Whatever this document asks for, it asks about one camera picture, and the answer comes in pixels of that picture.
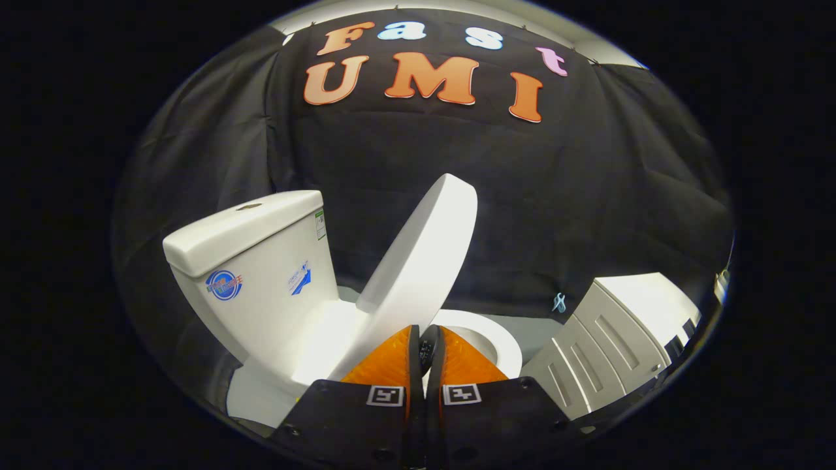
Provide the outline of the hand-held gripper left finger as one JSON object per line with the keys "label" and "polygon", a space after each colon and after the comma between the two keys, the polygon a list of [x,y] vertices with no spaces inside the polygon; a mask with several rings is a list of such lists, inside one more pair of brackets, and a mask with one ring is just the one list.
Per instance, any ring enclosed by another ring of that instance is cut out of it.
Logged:
{"label": "hand-held gripper left finger", "polygon": [[308,469],[406,469],[421,419],[420,328],[408,325],[340,380],[316,380],[269,443]]}

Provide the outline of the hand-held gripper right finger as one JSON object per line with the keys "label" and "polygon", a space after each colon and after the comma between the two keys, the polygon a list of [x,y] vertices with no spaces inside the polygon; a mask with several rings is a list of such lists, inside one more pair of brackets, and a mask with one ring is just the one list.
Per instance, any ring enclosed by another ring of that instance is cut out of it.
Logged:
{"label": "hand-held gripper right finger", "polygon": [[587,440],[535,378],[510,379],[460,334],[434,331],[428,468],[544,469]]}

